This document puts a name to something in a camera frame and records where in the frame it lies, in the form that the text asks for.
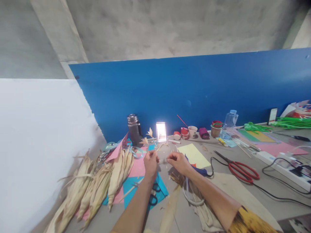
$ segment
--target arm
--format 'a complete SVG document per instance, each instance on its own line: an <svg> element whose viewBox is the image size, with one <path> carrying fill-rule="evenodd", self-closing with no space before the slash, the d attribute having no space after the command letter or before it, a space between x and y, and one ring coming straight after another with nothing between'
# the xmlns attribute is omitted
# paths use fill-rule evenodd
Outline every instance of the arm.
<svg viewBox="0 0 311 233"><path fill-rule="evenodd" d="M182 175L188 177L198 187L225 231L228 231L241 204L197 173L182 153L171 153L167 157L167 162L173 165Z"/></svg>
<svg viewBox="0 0 311 233"><path fill-rule="evenodd" d="M142 232L144 219L149 203L151 189L156 179L156 167L159 162L156 151L148 151L145 158L145 177L139 184L132 200L112 229L117 233Z"/></svg>

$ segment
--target person's left hand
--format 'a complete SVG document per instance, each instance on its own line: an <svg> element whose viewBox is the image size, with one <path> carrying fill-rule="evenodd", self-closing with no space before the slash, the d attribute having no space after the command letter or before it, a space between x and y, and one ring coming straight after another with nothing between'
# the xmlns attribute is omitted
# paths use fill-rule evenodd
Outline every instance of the person's left hand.
<svg viewBox="0 0 311 233"><path fill-rule="evenodd" d="M144 158L144 164L145 164L145 170L146 170L145 177L155 180L156 167L159 161L160 161L159 157L155 150L149 150L147 152Z"/></svg>

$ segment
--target blue glue gun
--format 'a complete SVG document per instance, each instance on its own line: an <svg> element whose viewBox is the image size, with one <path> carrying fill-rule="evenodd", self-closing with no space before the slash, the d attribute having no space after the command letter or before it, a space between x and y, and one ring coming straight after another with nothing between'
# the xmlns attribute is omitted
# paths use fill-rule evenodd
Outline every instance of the blue glue gun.
<svg viewBox="0 0 311 233"><path fill-rule="evenodd" d="M206 169L200 169L192 166L199 174L202 176L207 176L207 170Z"/></svg>

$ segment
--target yellow patterned sleeve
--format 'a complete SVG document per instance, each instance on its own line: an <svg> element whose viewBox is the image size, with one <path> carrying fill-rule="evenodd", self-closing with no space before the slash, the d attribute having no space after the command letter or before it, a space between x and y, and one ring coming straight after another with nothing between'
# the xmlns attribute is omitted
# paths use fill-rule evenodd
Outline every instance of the yellow patterned sleeve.
<svg viewBox="0 0 311 233"><path fill-rule="evenodd" d="M253 212L241 206L236 214L231 227L230 233L247 233L247 232L261 232L261 233L277 233L268 223L262 220Z"/></svg>

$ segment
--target water bottle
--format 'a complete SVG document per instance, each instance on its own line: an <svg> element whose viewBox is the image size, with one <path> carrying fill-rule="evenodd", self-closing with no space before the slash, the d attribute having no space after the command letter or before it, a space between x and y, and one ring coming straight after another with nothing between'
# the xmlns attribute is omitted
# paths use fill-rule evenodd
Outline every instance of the water bottle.
<svg viewBox="0 0 311 233"><path fill-rule="evenodd" d="M129 127L130 139L132 140L133 146L142 147L143 144L140 143L143 138L142 130L138 117L135 114L127 116L127 126Z"/></svg>
<svg viewBox="0 0 311 233"><path fill-rule="evenodd" d="M231 136L234 135L234 127L236 126L237 117L239 115L236 113L236 110L230 110L226 115L226 120L221 132L221 138L225 140L230 140Z"/></svg>

